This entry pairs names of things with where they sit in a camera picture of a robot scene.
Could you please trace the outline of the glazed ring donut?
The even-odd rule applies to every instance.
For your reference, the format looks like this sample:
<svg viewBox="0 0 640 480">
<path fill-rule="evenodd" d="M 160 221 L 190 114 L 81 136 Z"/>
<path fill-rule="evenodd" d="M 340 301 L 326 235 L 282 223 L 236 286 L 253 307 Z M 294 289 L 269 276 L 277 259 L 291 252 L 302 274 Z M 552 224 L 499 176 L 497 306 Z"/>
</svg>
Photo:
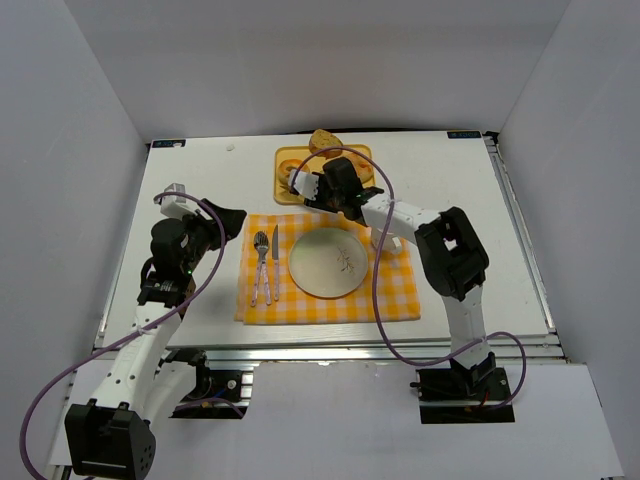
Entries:
<svg viewBox="0 0 640 480">
<path fill-rule="evenodd" d="M 289 178 L 302 164 L 299 159 L 287 159 L 279 163 L 276 168 L 276 176 L 278 181 L 283 185 L 289 184 Z"/>
</svg>

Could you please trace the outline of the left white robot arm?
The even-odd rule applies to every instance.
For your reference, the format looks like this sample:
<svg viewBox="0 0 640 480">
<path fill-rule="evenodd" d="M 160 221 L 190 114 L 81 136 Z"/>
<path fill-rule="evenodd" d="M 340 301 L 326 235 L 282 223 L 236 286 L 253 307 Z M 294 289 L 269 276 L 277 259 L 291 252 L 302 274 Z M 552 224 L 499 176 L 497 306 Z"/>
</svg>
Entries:
<svg viewBox="0 0 640 480">
<path fill-rule="evenodd" d="M 157 202 L 164 216 L 151 229 L 151 256 L 140 272 L 130 333 L 100 385 L 84 404 L 69 407 L 64 427 L 75 474 L 144 479 L 156 454 L 161 421 L 200 385 L 203 353 L 186 359 L 166 347 L 201 292 L 193 273 L 209 251 L 236 238 L 246 211 L 170 192 Z"/>
</svg>

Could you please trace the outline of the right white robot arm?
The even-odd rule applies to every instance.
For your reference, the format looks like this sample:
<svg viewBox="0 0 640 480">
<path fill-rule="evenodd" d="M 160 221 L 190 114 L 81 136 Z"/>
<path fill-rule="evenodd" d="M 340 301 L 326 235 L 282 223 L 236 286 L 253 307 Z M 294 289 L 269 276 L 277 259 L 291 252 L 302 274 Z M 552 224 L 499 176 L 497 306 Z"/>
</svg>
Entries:
<svg viewBox="0 0 640 480">
<path fill-rule="evenodd" d="M 320 173 L 297 169 L 288 185 L 306 206 L 370 228 L 380 251 L 391 251 L 395 239 L 417 247 L 426 280 L 445 307 L 454 382 L 466 396 L 475 395 L 493 374 L 495 355 L 482 309 L 489 257 L 465 212 L 427 210 L 397 200 L 391 187 L 365 187 L 345 157 L 327 162 Z"/>
</svg>

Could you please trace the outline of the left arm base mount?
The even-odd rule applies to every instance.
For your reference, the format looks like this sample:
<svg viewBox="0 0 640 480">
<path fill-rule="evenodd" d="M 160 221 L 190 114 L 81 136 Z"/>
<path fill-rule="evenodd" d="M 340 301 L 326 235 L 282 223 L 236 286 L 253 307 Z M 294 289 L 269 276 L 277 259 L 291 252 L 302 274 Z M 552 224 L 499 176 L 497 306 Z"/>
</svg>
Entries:
<svg viewBox="0 0 640 480">
<path fill-rule="evenodd" d="M 179 401 L 180 405 L 191 403 L 191 406 L 176 408 L 172 418 L 240 420 L 246 413 L 248 402 L 242 397 L 243 371 L 212 368 L 204 350 L 185 348 L 165 354 L 159 361 L 156 375 L 165 365 L 178 364 L 195 369 L 195 386 Z"/>
</svg>

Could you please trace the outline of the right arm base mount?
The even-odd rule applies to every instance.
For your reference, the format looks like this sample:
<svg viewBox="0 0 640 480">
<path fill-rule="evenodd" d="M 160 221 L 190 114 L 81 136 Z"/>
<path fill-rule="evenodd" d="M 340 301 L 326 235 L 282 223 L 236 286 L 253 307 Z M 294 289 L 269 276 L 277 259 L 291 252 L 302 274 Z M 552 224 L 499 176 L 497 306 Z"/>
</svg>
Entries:
<svg viewBox="0 0 640 480">
<path fill-rule="evenodd" d="M 511 390 L 498 367 L 475 392 L 468 395 L 451 369 L 421 369 L 410 386 L 418 395 L 420 420 L 427 425 L 514 423 L 510 404 L 499 407 Z"/>
</svg>

